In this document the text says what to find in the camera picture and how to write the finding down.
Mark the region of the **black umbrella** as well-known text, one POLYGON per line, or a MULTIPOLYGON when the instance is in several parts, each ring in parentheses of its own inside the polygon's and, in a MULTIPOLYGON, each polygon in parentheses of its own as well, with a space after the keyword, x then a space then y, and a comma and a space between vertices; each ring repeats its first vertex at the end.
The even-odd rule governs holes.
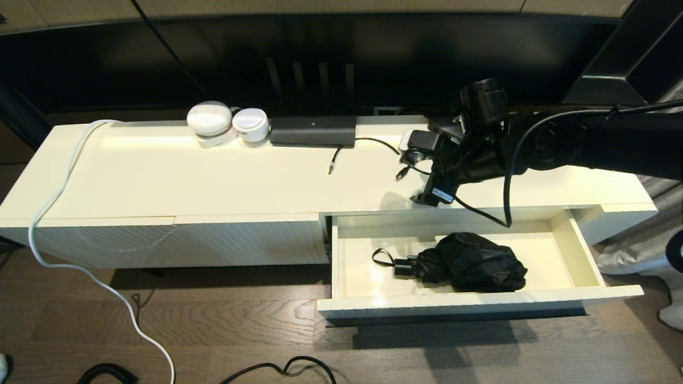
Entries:
POLYGON ((378 248, 374 263, 391 267, 396 278, 414 278, 427 285, 449 283, 457 292, 515 292, 527 284, 527 268, 509 246, 474 233, 451 233, 434 247, 405 259, 378 248))

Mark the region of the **small black set-top box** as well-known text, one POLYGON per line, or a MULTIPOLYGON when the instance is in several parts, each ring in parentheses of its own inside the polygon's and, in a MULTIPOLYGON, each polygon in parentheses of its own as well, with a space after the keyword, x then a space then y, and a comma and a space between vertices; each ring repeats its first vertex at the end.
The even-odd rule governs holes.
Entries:
POLYGON ((464 137, 463 123, 459 116, 430 117, 428 129, 441 134, 453 142, 461 142, 464 137))

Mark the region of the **white tv cabinet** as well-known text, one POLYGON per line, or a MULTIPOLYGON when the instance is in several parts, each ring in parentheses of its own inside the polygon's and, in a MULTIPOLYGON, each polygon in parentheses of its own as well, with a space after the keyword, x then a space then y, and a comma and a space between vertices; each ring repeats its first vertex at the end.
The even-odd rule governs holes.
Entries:
POLYGON ((561 167, 512 180, 514 223, 503 228, 458 204, 412 201, 427 177, 395 179, 417 116, 359 117, 361 136, 333 150, 249 145, 201 148, 180 121, 54 127, 0 205, 0 236, 85 268, 326 264, 327 221, 402 228, 422 241, 455 231, 521 233, 571 214, 588 245, 645 221, 656 207, 634 175, 561 167))

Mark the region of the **white egg-shaped device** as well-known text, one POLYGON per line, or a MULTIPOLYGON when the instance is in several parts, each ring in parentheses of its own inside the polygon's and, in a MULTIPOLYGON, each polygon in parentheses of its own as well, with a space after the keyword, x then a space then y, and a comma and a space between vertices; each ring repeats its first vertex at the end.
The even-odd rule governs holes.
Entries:
POLYGON ((206 101, 192 107, 186 115, 186 124, 199 136, 222 134, 232 124, 233 113, 219 101, 206 101))

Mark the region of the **black television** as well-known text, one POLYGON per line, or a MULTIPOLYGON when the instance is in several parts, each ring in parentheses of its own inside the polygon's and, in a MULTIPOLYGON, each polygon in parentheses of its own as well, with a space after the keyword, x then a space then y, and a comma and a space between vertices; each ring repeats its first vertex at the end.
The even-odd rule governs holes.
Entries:
POLYGON ((502 81, 557 102, 617 27, 574 15, 230 15, 0 36, 0 78, 44 113, 189 107, 444 106, 502 81))

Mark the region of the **black router with antennas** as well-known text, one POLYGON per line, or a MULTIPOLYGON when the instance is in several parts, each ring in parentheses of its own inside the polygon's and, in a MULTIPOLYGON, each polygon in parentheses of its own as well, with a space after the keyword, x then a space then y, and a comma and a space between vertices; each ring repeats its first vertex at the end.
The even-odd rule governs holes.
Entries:
POLYGON ((315 59, 266 59, 273 100, 264 109, 275 146, 353 147, 354 67, 315 59))

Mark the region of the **black shelf unit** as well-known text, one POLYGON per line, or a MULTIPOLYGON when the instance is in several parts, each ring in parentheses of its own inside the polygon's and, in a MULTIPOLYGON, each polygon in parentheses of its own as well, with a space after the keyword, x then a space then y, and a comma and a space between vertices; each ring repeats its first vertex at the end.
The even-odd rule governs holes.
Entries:
POLYGON ((605 44, 568 88, 562 102, 645 105, 628 80, 683 15, 683 0, 634 0, 605 44))

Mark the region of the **grey curtain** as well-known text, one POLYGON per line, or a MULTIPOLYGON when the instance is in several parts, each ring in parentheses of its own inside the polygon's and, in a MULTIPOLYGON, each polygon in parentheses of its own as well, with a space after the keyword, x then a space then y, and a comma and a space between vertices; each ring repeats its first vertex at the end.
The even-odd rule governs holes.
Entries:
POLYGON ((610 238, 597 257, 598 268, 607 275, 661 278, 669 289, 668 306, 683 305, 683 181, 638 178, 658 212, 610 238))

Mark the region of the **white fluted drawer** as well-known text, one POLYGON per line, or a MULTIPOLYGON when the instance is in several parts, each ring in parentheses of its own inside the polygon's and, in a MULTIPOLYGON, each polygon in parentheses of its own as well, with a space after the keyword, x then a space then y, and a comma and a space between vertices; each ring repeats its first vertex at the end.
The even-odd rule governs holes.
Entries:
POLYGON ((433 316, 532 318, 578 316, 585 307, 642 295, 640 286, 608 287, 570 211, 533 209, 512 228, 458 209, 339 216, 331 221, 331 298, 318 313, 331 325, 407 322, 433 316), (449 283, 394 277, 374 251, 417 255, 451 233, 475 233, 509 246, 528 269, 513 293, 464 293, 449 283))

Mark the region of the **small white round device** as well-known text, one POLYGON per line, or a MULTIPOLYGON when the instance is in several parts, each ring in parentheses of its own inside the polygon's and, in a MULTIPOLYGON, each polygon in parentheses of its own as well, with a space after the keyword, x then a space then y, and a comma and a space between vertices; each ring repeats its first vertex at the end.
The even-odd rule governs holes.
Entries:
POLYGON ((243 141, 261 142, 270 133, 270 119, 262 109, 241 109, 232 117, 232 127, 243 141))

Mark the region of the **white rounded floor object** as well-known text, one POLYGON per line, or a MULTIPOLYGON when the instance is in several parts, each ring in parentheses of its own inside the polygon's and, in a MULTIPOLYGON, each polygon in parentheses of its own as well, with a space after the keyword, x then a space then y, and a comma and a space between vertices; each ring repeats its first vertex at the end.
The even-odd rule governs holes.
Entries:
POLYGON ((658 315, 666 325, 683 332, 683 305, 671 304, 661 309, 658 315))

